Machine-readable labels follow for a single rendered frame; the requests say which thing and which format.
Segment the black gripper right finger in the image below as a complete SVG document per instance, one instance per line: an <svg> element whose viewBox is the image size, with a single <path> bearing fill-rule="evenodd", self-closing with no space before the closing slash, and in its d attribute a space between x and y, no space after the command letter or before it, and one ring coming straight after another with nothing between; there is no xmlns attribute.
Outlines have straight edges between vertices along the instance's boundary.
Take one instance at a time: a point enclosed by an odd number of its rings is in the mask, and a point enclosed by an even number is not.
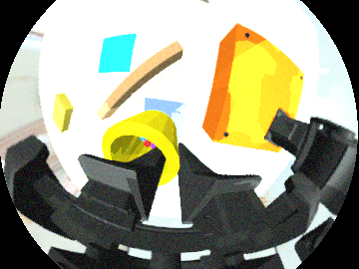
<svg viewBox="0 0 359 269"><path fill-rule="evenodd" d="M190 223L213 195L256 189L262 177L256 174L219 174L204 165L183 142L179 142L180 225Z"/></svg>

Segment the cream long flat bar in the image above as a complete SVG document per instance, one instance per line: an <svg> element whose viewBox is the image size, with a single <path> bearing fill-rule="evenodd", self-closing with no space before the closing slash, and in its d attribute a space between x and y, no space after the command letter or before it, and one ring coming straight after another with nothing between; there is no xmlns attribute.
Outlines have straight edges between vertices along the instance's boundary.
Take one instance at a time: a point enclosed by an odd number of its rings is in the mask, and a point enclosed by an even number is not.
<svg viewBox="0 0 359 269"><path fill-rule="evenodd" d="M154 78L172 63L178 62L183 58L183 47L180 46L177 40L171 43L170 46L164 47L156 54L148 58L138 68L136 68L119 86L112 91L111 95L105 100L98 112L101 122L104 119L110 118L128 98L131 97L137 90L147 83L151 78Z"/></svg>

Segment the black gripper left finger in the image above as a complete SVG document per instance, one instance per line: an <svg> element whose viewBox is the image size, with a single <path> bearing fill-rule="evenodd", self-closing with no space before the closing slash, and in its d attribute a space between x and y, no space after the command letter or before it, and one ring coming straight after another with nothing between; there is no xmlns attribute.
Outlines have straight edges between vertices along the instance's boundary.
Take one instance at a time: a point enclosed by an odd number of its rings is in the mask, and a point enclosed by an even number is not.
<svg viewBox="0 0 359 269"><path fill-rule="evenodd" d="M158 146L131 162L119 162L87 153L79 154L77 159L88 179L130 193L136 200L137 209L143 216L141 218L148 222L167 163L164 152Z"/></svg>

